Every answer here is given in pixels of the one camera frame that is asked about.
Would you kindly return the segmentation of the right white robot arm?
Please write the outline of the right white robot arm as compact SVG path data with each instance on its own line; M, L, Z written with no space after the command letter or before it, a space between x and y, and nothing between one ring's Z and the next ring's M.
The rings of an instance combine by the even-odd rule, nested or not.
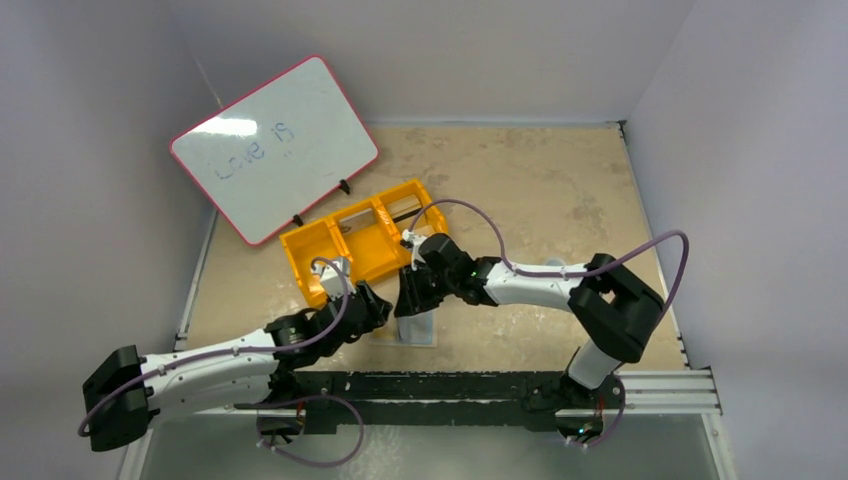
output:
M622 364L639 362L664 311L650 286L607 254L583 265L521 265L472 258L444 233L406 230L412 260L399 272L396 318L436 309L446 297L468 305L531 305L573 314L588 341L566 369L573 384L595 390Z

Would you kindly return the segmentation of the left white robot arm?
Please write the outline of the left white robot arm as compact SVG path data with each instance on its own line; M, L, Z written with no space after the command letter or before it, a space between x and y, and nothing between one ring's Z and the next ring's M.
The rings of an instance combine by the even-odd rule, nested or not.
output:
M391 311L391 302L360 281L320 309L283 315L234 340L147 356L120 347L83 382L86 414L77 433L93 451L110 451L177 417L292 392L292 371L384 326Z

